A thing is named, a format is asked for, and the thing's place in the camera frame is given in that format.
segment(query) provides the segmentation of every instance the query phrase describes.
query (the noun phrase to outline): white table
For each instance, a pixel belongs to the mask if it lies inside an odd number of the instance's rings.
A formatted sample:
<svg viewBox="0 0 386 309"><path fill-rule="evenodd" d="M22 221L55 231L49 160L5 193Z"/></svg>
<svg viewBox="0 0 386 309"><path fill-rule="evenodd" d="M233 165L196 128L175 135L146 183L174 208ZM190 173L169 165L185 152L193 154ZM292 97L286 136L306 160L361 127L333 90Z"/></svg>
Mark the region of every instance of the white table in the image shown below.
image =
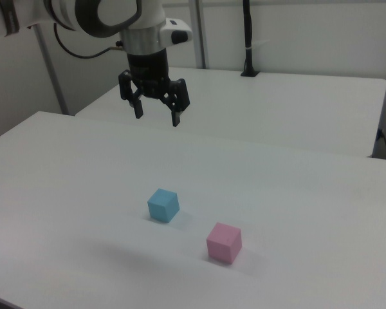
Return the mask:
<svg viewBox="0 0 386 309"><path fill-rule="evenodd" d="M187 82L191 105L174 129L169 109L142 98L137 120L118 86L77 114L107 120L247 142L326 153L372 155L386 81L349 77L171 68Z"/></svg>
<svg viewBox="0 0 386 309"><path fill-rule="evenodd" d="M149 220L158 188L180 212ZM228 267L216 222L242 229ZM386 161L38 113L0 138L0 298L25 309L386 309Z"/></svg>

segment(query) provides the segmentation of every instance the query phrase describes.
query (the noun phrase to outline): wall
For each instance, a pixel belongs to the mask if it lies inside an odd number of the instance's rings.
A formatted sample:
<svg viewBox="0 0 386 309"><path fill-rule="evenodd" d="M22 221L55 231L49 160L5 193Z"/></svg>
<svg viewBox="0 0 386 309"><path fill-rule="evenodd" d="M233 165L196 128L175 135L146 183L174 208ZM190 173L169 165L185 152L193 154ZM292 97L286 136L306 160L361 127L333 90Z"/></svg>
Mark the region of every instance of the wall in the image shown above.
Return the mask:
<svg viewBox="0 0 386 309"><path fill-rule="evenodd" d="M37 111L60 113L33 30L0 40L0 135Z"/></svg>
<svg viewBox="0 0 386 309"><path fill-rule="evenodd" d="M243 9L218 2L203 9L208 67L243 70ZM252 19L259 70L386 79L386 3L253 5Z"/></svg>
<svg viewBox="0 0 386 309"><path fill-rule="evenodd" d="M168 0L165 13L167 17L184 20L190 26L190 10L187 0ZM98 97L118 84L118 76L129 68L127 56L122 51L109 53L90 60L76 59L65 53L57 43L52 24L41 25L44 41L49 50L57 79L64 100L71 115L95 101ZM80 55L91 55L109 46L115 46L119 36L108 39L96 39L85 33L70 32L59 27L62 42L73 52ZM167 49L169 65L195 68L195 42L188 42Z"/></svg>

